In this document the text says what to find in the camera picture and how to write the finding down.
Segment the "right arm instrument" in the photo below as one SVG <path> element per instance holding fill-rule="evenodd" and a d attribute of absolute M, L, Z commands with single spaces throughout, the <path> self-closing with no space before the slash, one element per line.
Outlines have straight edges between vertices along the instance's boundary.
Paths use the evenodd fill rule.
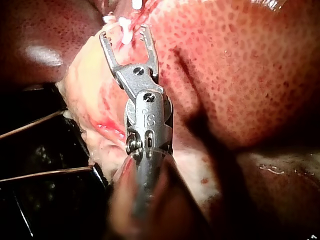
<path fill-rule="evenodd" d="M 172 153 L 173 105 L 159 85 L 159 75 L 146 64 L 131 63 L 114 66 L 113 76 L 128 96 L 124 110 L 127 154 L 160 163 Z"/>

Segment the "right arm instrument jaw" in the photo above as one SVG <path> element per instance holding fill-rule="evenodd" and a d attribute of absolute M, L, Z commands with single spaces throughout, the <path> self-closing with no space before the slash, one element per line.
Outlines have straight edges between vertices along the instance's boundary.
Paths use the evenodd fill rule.
<path fill-rule="evenodd" d="M 143 37 L 143 41 L 145 43 L 145 47 L 148 54 L 146 65 L 151 70 L 152 76 L 158 76 L 159 75 L 158 55 L 155 48 L 155 43 L 153 40 L 151 30 L 148 25 L 141 25 L 140 27 L 141 27 L 140 34 Z"/>
<path fill-rule="evenodd" d="M 116 70 L 119 67 L 119 64 L 118 64 L 116 57 L 115 57 L 115 54 L 113 52 L 111 40 L 107 36 L 107 33 L 105 31 L 103 31 L 99 34 L 99 41 L 100 41 L 100 45 L 103 49 L 103 53 L 106 58 L 109 69 L 110 69 L 112 75 L 115 75 Z"/>

